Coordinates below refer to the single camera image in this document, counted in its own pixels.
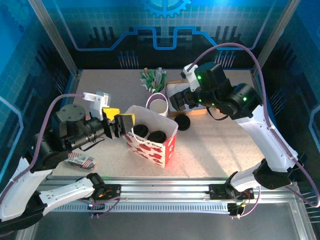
metal post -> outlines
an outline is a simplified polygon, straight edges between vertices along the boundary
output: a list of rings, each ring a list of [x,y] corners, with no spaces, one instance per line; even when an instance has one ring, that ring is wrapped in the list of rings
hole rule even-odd
[[[26,229],[19,230],[15,240],[32,240],[35,237],[35,233],[37,232],[38,223],[32,225]]]
[[[77,77],[78,69],[77,66],[72,59],[64,41],[62,40],[54,22],[52,21],[47,9],[45,8],[43,2],[41,0],[28,0],[31,7],[33,8],[36,16],[39,21],[43,25],[46,33],[49,35],[53,45],[56,50],[60,54],[62,60],[64,61],[66,67],[70,71],[70,74],[73,77]]]
[[[266,41],[266,44],[263,46],[261,53],[259,54],[258,62],[261,68],[266,63],[267,58],[269,57],[270,53],[274,49],[280,36],[284,32],[289,20],[294,14],[299,3],[300,3],[300,0],[290,0],[288,4],[285,6],[284,10],[282,11],[280,18],[275,24],[268,40]],[[256,77],[257,73],[258,73],[257,68],[254,67],[253,76]]]

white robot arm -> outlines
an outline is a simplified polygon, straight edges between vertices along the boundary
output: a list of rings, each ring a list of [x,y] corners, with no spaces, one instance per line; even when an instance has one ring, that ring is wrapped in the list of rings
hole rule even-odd
[[[44,133],[40,131],[29,140],[26,154],[20,158],[15,173],[0,194],[0,233],[30,227],[53,209],[75,200],[96,202],[120,196],[121,186],[105,184],[97,173],[57,189],[37,191],[53,169],[68,158],[69,152],[103,135],[119,138],[135,124],[133,114],[120,114],[119,109],[109,107],[108,94],[84,93],[81,97],[92,102],[90,120],[85,120],[82,106],[68,104],[52,114],[50,129],[44,126]]]
[[[222,67],[214,62],[200,66],[189,64],[183,68],[181,75],[189,81],[190,87],[170,97],[177,111],[184,110],[185,104],[190,108],[203,105],[208,111],[210,108],[218,108],[251,136],[265,157],[256,166],[230,176],[228,184],[230,189],[234,188],[230,194],[236,197],[236,192],[241,193],[257,186],[275,189],[290,185],[290,174],[295,163],[271,133],[264,116],[262,100],[256,91],[245,83],[231,86]],[[298,153],[289,146],[273,123],[272,128],[291,155],[297,157]]]
[[[295,163],[267,126],[262,100],[256,91],[244,83],[231,86],[221,66],[214,62],[194,65],[191,71],[188,71],[189,67],[190,65],[184,68],[182,76],[189,80],[190,88],[170,97],[172,106],[177,110],[183,110],[185,104],[191,108],[197,105],[218,108],[249,133],[265,157],[256,166],[233,173],[223,185],[223,196],[228,200],[239,200],[239,196],[243,196],[243,192],[250,188],[263,186],[276,189],[290,185]],[[68,158],[68,151],[92,142],[103,134],[111,139],[120,137],[133,127],[133,116],[121,115],[117,110],[108,109],[107,94],[88,94],[85,99],[93,102],[91,108],[94,110],[91,109],[91,112],[94,116],[91,114],[91,120],[85,121],[84,109],[75,104],[66,105],[53,114],[52,130],[42,138],[41,155],[37,158],[36,165],[15,181],[15,176],[29,166],[38,136],[31,140],[29,154],[20,159],[19,166],[8,183],[13,182],[11,188],[0,195],[0,232],[27,228],[53,209],[78,199],[90,198],[95,202],[120,196],[120,185],[107,185],[96,173],[58,189],[36,191],[41,181],[58,163]],[[297,152],[287,144],[279,131],[273,125],[271,127],[281,137],[291,155],[297,157]]]

gear logo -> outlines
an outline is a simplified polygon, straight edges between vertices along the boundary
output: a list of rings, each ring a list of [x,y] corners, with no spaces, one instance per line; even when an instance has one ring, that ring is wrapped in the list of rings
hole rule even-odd
[[[141,0],[145,10],[149,10],[150,14],[157,17],[173,17],[174,14],[180,14],[181,10],[186,9],[187,4],[191,4],[190,0]]]

paper bag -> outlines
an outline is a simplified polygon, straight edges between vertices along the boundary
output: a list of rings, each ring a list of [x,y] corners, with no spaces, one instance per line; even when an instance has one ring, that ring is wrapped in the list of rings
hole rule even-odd
[[[139,143],[135,140],[132,132],[123,136],[127,146],[132,152],[164,168],[175,150],[178,124],[175,121],[142,106],[131,106],[125,113],[134,114],[135,125],[146,125],[149,129],[149,133],[154,131],[162,131],[165,133],[166,141],[164,143],[152,141]],[[136,138],[142,142],[147,141],[147,139],[137,135]]]

speckled tabletop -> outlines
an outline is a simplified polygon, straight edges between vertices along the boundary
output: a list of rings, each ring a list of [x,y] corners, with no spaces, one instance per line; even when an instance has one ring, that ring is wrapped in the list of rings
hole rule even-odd
[[[140,86],[139,70],[84,70],[77,93],[103,91],[112,94],[111,107],[125,112],[131,105],[144,106],[145,89]],[[179,80],[180,70],[167,70],[167,81]],[[253,86],[248,70],[226,70],[233,85]],[[89,102],[74,101],[89,112]],[[217,118],[220,113],[214,112]],[[109,177],[227,177],[259,163],[263,155],[250,136],[235,121],[215,121],[208,114],[190,116],[187,131],[178,131],[176,146],[166,168],[130,152],[125,141],[108,139],[84,154],[95,158],[93,170],[84,170],[61,162],[56,176],[85,176],[97,172]]]

